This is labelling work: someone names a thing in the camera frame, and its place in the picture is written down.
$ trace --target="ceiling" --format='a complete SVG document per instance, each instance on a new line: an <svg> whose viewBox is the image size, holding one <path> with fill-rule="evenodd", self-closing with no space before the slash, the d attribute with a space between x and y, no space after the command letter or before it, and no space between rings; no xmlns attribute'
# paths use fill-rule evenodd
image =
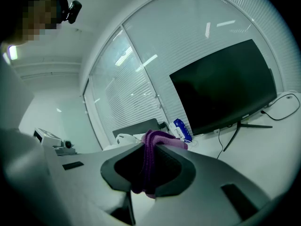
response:
<svg viewBox="0 0 301 226"><path fill-rule="evenodd" d="M74 24L63 22L60 29L46 31L38 40L17 47L18 59L12 61L12 66L22 78L78 73L82 58L92 48L96 36L133 0L78 1L83 7Z"/></svg>

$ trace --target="desk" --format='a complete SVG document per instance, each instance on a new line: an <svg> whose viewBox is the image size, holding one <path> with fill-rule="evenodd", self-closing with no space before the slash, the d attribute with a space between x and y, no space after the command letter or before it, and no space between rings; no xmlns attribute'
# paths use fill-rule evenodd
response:
<svg viewBox="0 0 301 226"><path fill-rule="evenodd" d="M294 94L301 101L301 94ZM295 97L284 97L265 111L273 118L282 118L297 106ZM242 123L271 125L273 128L241 128L228 149L221 153L219 160L252 180L273 199L289 189L300 166L301 109L283 121L273 121L258 112ZM221 130L220 140L224 148L235 130L236 124ZM198 144L190 147L190 151L195 153L217 158L222 149L218 134L213 132L196 136L193 140Z"/></svg>

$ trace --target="black monitor screen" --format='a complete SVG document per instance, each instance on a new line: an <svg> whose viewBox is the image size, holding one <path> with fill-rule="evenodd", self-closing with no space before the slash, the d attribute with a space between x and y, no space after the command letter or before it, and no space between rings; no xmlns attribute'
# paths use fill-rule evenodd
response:
<svg viewBox="0 0 301 226"><path fill-rule="evenodd" d="M193 135L238 122L277 97L271 71L253 40L201 58L170 78Z"/></svg>

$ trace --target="white desk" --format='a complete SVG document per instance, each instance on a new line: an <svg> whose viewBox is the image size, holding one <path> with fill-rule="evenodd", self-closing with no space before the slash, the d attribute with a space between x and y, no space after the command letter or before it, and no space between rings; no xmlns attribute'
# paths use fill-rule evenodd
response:
<svg viewBox="0 0 301 226"><path fill-rule="evenodd" d="M301 101L301 94L295 95ZM293 112L297 106L295 97L284 97L265 111L274 118L282 118ZM271 125L273 128L241 128L231 145L221 153L219 160L252 180L273 199L288 190L300 166L301 108L282 121L273 121L259 112L242 123ZM221 130L220 140L224 148L235 130L236 124ZM192 152L217 158L222 149L218 135L213 132L196 136L193 140L198 145L190 148Z"/></svg>

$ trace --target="cable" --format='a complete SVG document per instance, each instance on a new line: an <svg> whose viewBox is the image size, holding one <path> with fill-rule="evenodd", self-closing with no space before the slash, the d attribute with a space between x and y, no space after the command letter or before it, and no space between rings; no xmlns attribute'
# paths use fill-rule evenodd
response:
<svg viewBox="0 0 301 226"><path fill-rule="evenodd" d="M274 120L274 121L281 121L281 120L284 120L284 119L286 119L287 117L291 116L292 114L296 113L296 112L299 110L299 108L300 108L300 100L298 99L298 97L297 97L296 95L294 95L294 94L292 94L292 93L286 94L286 95L284 95L284 96L279 97L279 98L278 98L277 100L275 100L272 104L270 104L269 107L271 107L272 105L274 105L274 104L275 104L278 100L280 100L281 98L286 97L286 96L288 96L288 95L295 96L296 99L298 100L299 106L298 106L298 108L297 108L294 112L292 112L292 113L290 113L289 115L287 115L286 117L283 117L283 118L280 118L280 119L275 119L275 118L271 117L271 116L270 116L268 113L266 113L265 111L261 111L261 113L262 113L262 114L266 114L268 117L270 117L270 118L271 118L272 120Z"/></svg>
<svg viewBox="0 0 301 226"><path fill-rule="evenodd" d="M222 143L221 143L221 140L220 140L220 132L221 132L221 130L218 132L218 140L219 140L219 142L220 142L220 144L221 144L221 146L222 146ZM220 154L222 153L223 149L224 149L224 147L222 146L222 150L221 150L221 152L218 154L217 159L219 158L219 156L220 156Z"/></svg>

